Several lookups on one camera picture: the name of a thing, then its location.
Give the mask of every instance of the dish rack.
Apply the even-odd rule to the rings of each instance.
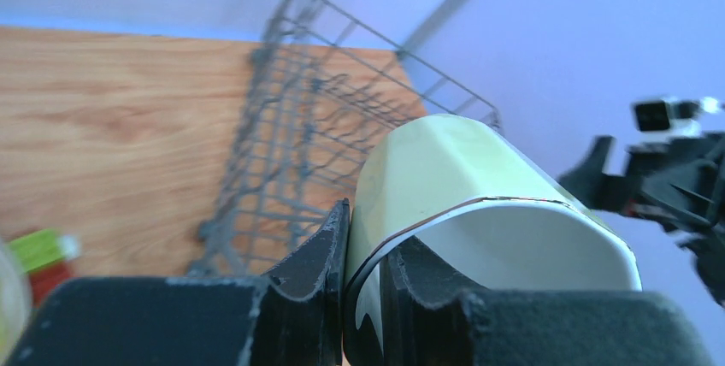
[[[335,38],[315,30],[323,12],[345,23]],[[389,45],[379,51],[384,65],[345,47],[360,30]],[[421,93],[401,69],[401,55],[432,81]],[[336,200],[354,198],[368,152],[405,122],[450,113],[501,128],[485,99],[328,0],[281,0],[251,63],[215,212],[198,229],[204,254],[190,264],[191,276],[273,266],[314,233]],[[453,96],[460,99],[451,103]]]

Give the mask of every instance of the wooden surface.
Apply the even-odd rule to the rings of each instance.
[[[182,274],[202,253],[195,228],[212,212],[256,47],[0,28],[0,235],[78,235],[82,275]],[[393,59],[355,52],[379,68]],[[327,69],[352,84],[375,75],[340,54]],[[423,113],[412,92],[379,86]],[[310,199],[325,206],[340,195],[319,186]]]

